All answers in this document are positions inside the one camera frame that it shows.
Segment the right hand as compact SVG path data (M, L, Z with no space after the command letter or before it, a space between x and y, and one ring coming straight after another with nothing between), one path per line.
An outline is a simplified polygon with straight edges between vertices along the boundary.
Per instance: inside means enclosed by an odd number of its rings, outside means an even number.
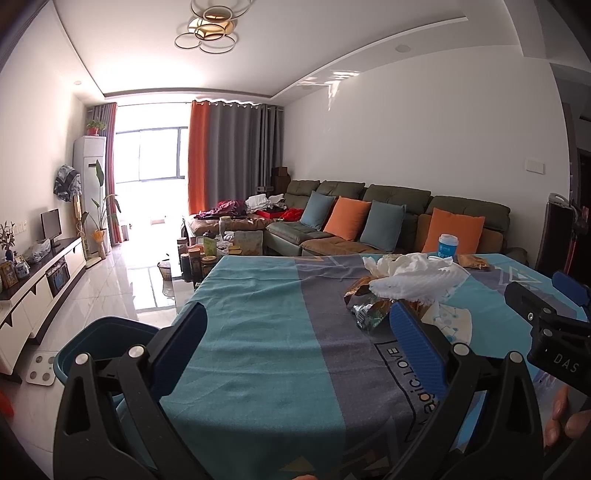
M552 447L562 437L580 439L590 423L590 415L590 410L571 412L569 386L562 386L554 398L552 415L544 428L544 447Z

